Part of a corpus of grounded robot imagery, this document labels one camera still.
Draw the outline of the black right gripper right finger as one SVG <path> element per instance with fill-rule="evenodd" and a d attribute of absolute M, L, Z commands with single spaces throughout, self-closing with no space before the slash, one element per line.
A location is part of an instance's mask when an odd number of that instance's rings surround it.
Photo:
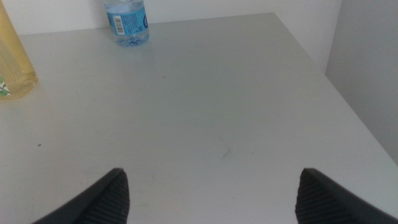
<path fill-rule="evenodd" d="M 305 168 L 300 175 L 295 215 L 299 223 L 307 224 L 397 224 L 397 218 L 314 168 Z"/>

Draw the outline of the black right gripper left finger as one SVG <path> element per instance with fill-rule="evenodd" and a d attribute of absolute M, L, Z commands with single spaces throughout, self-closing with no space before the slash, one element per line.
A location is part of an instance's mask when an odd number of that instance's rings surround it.
<path fill-rule="evenodd" d="M 122 168 L 113 168 L 82 193 L 34 224 L 126 224 L 129 209 L 127 175 Z"/>

